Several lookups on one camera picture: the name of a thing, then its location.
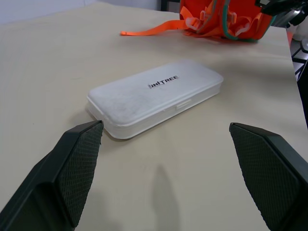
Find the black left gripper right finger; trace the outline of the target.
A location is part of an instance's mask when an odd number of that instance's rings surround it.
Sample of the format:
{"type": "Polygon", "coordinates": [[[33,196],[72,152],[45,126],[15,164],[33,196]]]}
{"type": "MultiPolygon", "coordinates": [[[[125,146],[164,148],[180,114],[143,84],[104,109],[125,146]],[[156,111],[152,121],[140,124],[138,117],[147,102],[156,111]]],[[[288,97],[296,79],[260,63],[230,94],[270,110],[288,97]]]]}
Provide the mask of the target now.
{"type": "Polygon", "coordinates": [[[270,231],[308,231],[308,162],[279,134],[229,126],[245,185],[270,231]]]}

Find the orange strapped bag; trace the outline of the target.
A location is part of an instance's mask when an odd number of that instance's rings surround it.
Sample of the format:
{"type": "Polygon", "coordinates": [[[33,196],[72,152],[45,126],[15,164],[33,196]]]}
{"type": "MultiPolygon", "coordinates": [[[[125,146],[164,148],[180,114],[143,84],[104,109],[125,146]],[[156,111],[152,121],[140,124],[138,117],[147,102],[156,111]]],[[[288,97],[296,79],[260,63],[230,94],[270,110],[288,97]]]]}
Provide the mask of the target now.
{"type": "Polygon", "coordinates": [[[187,36],[261,39],[275,20],[263,13],[257,0],[181,0],[180,18],[146,31],[121,31],[122,36],[152,36],[168,30],[184,30],[187,36]]]}

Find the white plastic case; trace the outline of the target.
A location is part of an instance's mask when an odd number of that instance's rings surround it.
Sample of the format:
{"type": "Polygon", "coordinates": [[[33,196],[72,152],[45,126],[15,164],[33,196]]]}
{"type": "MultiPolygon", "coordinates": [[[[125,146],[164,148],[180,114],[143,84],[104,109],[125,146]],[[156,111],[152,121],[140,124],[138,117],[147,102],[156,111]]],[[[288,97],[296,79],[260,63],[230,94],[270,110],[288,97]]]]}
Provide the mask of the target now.
{"type": "Polygon", "coordinates": [[[180,60],[91,89],[88,110],[112,137],[130,139],[217,95],[222,82],[205,65],[180,60]]]}

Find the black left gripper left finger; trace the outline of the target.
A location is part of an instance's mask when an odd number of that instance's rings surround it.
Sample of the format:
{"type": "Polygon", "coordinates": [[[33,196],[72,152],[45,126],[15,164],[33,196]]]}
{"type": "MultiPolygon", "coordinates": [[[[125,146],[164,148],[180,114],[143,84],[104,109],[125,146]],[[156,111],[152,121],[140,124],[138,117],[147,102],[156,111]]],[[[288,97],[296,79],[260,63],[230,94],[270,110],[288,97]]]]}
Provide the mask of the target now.
{"type": "Polygon", "coordinates": [[[0,212],[0,231],[74,231],[93,182],[102,134],[100,120],[66,131],[0,212]]]}

